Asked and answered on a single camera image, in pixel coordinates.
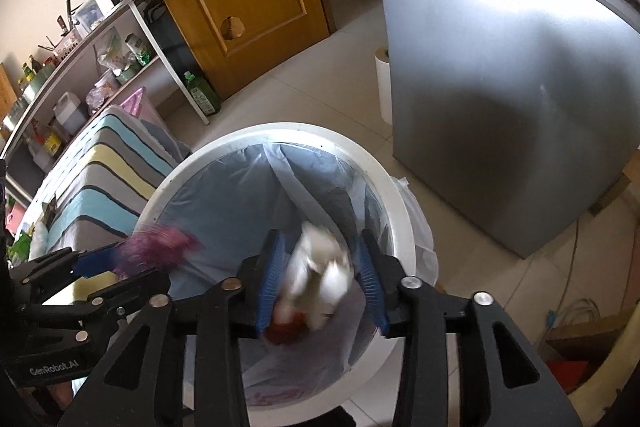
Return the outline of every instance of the trash can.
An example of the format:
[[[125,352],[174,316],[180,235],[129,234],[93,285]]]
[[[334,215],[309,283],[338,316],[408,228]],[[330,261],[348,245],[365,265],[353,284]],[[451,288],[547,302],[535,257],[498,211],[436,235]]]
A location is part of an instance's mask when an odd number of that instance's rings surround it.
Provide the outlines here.
[[[180,299],[234,275],[244,258],[259,253],[270,229],[285,233],[291,252],[304,221],[327,227],[352,252],[362,229],[372,230],[382,251],[415,273],[412,224],[394,180],[353,141],[308,124],[258,125],[204,146],[162,182],[136,227],[172,225],[203,243],[204,251],[171,274],[169,293]],[[292,425],[338,407],[379,370],[396,344],[364,313],[357,284],[328,325],[307,338],[306,346],[240,340],[253,427]],[[194,345],[189,339],[184,385],[184,402],[192,408]]]

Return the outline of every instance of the blue stripe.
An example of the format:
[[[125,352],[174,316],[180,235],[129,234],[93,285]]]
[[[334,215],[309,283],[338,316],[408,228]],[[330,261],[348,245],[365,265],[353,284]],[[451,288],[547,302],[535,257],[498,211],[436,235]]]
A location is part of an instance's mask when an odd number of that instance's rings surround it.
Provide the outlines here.
[[[124,143],[129,145],[134,151],[140,154],[145,162],[155,168],[158,172],[161,172],[165,176],[168,176],[169,174],[171,174],[171,171],[174,170],[174,168],[169,165],[166,160],[158,156],[156,152],[151,149],[151,147],[144,143],[138,137],[138,135],[136,135],[132,130],[129,129],[129,127],[124,125],[117,116],[108,114],[102,119],[100,124],[100,127],[112,128],[122,138],[122,141]]]
[[[138,216],[119,206],[107,196],[86,188],[65,206],[62,213],[56,218],[56,222],[49,230],[47,251],[55,245],[65,230],[78,216],[90,216],[104,223],[113,230],[118,230],[126,235],[131,235],[138,220]]]

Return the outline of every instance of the green bottle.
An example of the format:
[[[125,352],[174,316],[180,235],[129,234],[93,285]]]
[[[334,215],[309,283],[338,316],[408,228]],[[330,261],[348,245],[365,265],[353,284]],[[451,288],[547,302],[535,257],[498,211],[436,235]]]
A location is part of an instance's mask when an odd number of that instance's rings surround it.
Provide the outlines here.
[[[205,116],[211,116],[220,111],[222,107],[220,97],[204,78],[195,76],[191,71],[184,73],[184,77],[187,80],[187,89]]]

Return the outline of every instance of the refrigerator door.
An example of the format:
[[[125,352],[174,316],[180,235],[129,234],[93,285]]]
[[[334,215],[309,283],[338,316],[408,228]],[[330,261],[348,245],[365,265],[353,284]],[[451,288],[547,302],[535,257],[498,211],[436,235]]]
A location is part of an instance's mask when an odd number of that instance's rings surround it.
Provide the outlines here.
[[[383,5],[395,157],[522,257],[638,147],[638,0]]]

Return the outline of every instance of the tiled floor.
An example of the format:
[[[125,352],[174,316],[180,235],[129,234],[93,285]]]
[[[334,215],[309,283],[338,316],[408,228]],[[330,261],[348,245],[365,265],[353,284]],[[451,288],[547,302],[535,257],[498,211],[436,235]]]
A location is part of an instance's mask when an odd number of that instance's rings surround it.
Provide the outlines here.
[[[539,252],[521,260],[463,219],[392,156],[392,128],[380,118],[373,54],[386,42],[380,0],[332,0],[340,30],[264,74],[223,105],[204,128],[190,107],[168,120],[178,139],[194,148],[240,128],[272,121],[318,124],[353,139],[385,167],[406,176],[433,230],[440,261],[440,283],[447,292],[468,297],[478,290],[495,296],[517,325],[535,341],[545,315],[558,305],[566,282],[575,227]],[[602,315],[619,311],[638,216],[626,197],[600,215],[580,219],[574,275],[566,302],[589,297]],[[359,426],[388,425],[398,392],[401,347],[345,407]],[[450,425],[458,411],[457,361],[450,363]]]

